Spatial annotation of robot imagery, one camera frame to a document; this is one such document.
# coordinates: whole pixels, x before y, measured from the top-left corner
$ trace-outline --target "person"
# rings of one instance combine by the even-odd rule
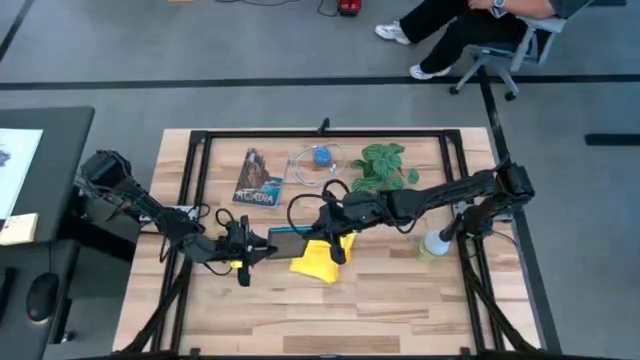
[[[409,14],[388,25],[378,25],[376,34],[385,40],[418,44],[450,22],[446,32],[424,61],[409,72],[417,80],[449,73],[462,50],[471,44],[519,43],[527,30],[516,16],[544,19],[567,18],[589,0],[424,0]]]

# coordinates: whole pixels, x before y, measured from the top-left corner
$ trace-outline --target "black desk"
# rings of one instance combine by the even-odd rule
[[[56,312],[49,320],[34,323],[27,316],[26,296],[33,279],[49,271],[49,248],[51,272],[60,279]],[[65,313],[70,305],[67,292],[79,249],[73,240],[0,247],[0,264],[18,269],[4,318],[0,322],[1,358],[41,359],[47,344],[60,341]]]
[[[93,114],[91,107],[0,110],[0,128],[43,130],[13,209],[39,215],[36,241],[57,237]]]

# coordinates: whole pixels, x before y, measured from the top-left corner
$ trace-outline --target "green plant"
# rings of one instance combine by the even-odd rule
[[[362,149],[364,160],[354,160],[351,168],[362,169],[362,178],[357,178],[351,184],[353,191],[368,191],[378,189],[401,190],[405,179],[409,184],[420,180],[416,169],[409,169],[405,177],[402,172],[400,154],[404,146],[391,143],[389,145],[372,144]]]

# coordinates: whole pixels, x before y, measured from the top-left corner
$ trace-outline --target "office chair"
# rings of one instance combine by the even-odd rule
[[[520,70],[523,63],[544,64],[547,57],[549,57],[553,41],[556,36],[564,30],[567,21],[575,17],[576,14],[591,2],[592,1],[589,1],[568,19],[561,19],[557,16],[548,19],[532,19],[518,16],[519,19],[527,24],[527,31],[519,44],[487,43],[469,46],[475,63],[455,86],[449,88],[449,93],[451,93],[451,95],[457,95],[464,84],[475,75],[478,69],[486,65],[493,69],[509,88],[509,92],[504,96],[505,99],[507,101],[515,100],[520,90],[518,89],[518,85],[513,81],[511,73]],[[507,68],[505,63],[508,61],[510,61],[510,66]]]

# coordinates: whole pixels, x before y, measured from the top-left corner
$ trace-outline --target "black pants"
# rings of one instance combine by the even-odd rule
[[[407,38],[417,44],[456,18],[420,63],[428,74],[446,69],[462,55],[467,45],[491,42],[520,42],[527,26],[511,14],[496,19],[486,10],[471,10],[467,0],[424,0],[400,20]]]

